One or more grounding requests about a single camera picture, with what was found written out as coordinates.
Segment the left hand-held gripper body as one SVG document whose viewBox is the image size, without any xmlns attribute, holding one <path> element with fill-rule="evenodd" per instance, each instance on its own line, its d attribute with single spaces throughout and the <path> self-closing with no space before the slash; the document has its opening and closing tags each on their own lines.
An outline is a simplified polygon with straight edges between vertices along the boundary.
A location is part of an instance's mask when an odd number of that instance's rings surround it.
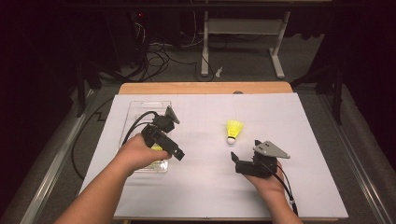
<svg viewBox="0 0 396 224">
<path fill-rule="evenodd" d="M 156 116 L 153 119 L 153 124 L 159 129 L 154 134 L 155 143 L 169 154 L 177 155 L 179 153 L 178 145 L 167 136 L 175 129 L 175 124 L 179 124 L 179 119 L 172 106 L 166 107 L 164 115 Z"/>
</svg>

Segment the grey metal rail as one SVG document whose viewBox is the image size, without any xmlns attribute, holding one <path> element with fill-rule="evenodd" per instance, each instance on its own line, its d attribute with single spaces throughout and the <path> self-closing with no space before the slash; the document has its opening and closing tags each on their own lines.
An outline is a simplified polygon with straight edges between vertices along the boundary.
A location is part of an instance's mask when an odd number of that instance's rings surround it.
<svg viewBox="0 0 396 224">
<path fill-rule="evenodd" d="M 53 188 L 56 185 L 60 173 L 64 168 L 67 157 L 70 155 L 71 146 L 77 139 L 78 132 L 80 131 L 85 118 L 87 118 L 88 110 L 92 106 L 97 94 L 98 91 L 89 90 L 85 95 L 86 107 L 82 110 L 82 114 L 78 118 L 74 118 L 71 130 L 68 132 L 63 144 L 55 154 L 46 174 L 35 192 L 35 196 L 21 219 L 20 224 L 36 224 Z"/>
<path fill-rule="evenodd" d="M 393 224 L 393 220 L 391 219 L 386 209 L 386 206 L 383 204 L 382 200 L 380 199 L 378 190 L 376 189 L 373 181 L 365 171 L 361 163 L 361 160 L 359 159 L 358 155 L 355 152 L 355 148 L 352 146 L 351 142 L 347 137 L 344 128 L 340 124 L 338 124 L 336 119 L 334 118 L 332 114 L 332 106 L 328 98 L 325 95 L 320 94 L 318 96 L 318 100 L 324 107 L 327 116 L 332 122 L 332 126 L 336 130 L 342 142 L 347 163 L 360 186 L 360 189 L 365 197 L 366 202 L 369 204 L 371 210 L 373 211 L 375 215 L 375 219 L 377 220 L 378 224 Z"/>
</svg>

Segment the black metal stand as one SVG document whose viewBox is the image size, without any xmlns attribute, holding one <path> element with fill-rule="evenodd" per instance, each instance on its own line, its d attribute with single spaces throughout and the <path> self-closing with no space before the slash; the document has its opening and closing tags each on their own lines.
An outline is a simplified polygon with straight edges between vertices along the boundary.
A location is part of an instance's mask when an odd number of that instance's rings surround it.
<svg viewBox="0 0 396 224">
<path fill-rule="evenodd" d="M 84 61 L 77 66 L 78 118 L 82 116 L 86 107 L 85 84 L 92 90 L 99 90 L 102 86 L 99 67 L 94 61 Z"/>
<path fill-rule="evenodd" d="M 293 80 L 290 85 L 295 88 L 303 83 L 316 83 L 315 92 L 318 94 L 332 94 L 332 116 L 341 125 L 343 65 L 338 60 L 331 60 Z"/>
</svg>

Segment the person's right hand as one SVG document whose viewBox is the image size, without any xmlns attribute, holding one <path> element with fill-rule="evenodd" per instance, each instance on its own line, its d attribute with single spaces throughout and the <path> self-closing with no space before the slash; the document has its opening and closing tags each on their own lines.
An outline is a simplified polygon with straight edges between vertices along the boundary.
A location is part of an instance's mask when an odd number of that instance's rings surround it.
<svg viewBox="0 0 396 224">
<path fill-rule="evenodd" d="M 275 176 L 259 178 L 256 176 L 245 175 L 245 178 L 254 186 L 265 202 L 268 203 L 285 198 L 284 187 Z"/>
</svg>

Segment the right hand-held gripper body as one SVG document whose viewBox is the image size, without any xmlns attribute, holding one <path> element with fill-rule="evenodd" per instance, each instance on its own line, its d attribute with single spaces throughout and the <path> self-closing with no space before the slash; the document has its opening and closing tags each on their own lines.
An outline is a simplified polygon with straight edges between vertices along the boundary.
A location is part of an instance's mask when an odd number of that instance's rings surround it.
<svg viewBox="0 0 396 224">
<path fill-rule="evenodd" d="M 235 171 L 242 175 L 267 178 L 277 172 L 277 159 L 289 159 L 290 155 L 270 141 L 262 142 L 253 148 L 252 161 L 235 164 Z"/>
</svg>

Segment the white metal desk frame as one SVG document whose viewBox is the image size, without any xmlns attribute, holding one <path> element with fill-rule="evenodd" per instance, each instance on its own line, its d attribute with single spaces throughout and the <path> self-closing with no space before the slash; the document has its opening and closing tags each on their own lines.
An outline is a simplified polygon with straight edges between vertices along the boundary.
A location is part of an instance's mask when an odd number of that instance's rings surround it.
<svg viewBox="0 0 396 224">
<path fill-rule="evenodd" d="M 209 47 L 208 37 L 212 35 L 274 35 L 276 45 L 269 48 L 268 52 L 279 79 L 285 77 L 283 68 L 278 58 L 278 52 L 289 23 L 290 12 L 285 11 L 282 19 L 256 20 L 256 19 L 213 19 L 209 12 L 204 13 L 204 39 L 201 63 L 201 76 L 209 75 Z"/>
</svg>

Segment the black computer tower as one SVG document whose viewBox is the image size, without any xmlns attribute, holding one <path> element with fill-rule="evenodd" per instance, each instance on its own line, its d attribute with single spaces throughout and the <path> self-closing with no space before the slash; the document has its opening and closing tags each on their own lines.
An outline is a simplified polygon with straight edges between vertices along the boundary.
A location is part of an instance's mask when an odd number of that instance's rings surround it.
<svg viewBox="0 0 396 224">
<path fill-rule="evenodd" d="M 140 65 L 146 42 L 145 31 L 136 21 L 136 14 L 133 11 L 107 12 L 106 22 L 119 65 Z"/>
</svg>

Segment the person's left hand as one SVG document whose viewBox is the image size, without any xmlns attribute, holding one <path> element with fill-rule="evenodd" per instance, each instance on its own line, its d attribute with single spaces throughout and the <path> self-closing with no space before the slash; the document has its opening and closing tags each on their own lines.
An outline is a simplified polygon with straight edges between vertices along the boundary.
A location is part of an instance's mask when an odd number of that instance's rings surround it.
<svg viewBox="0 0 396 224">
<path fill-rule="evenodd" d="M 136 134 L 120 148 L 111 166 L 123 176 L 129 177 L 134 171 L 145 168 L 155 161 L 170 158 L 166 151 L 148 147 L 143 136 Z"/>
</svg>

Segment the clear plastic box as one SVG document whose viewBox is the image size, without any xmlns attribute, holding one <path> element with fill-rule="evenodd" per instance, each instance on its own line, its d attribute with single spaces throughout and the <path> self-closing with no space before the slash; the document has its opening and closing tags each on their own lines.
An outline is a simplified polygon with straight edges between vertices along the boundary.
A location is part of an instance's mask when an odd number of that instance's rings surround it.
<svg viewBox="0 0 396 224">
<path fill-rule="evenodd" d="M 152 122 L 155 114 L 164 115 L 170 101 L 132 101 L 129 103 L 120 138 L 120 147 L 136 133 Z"/>
</svg>

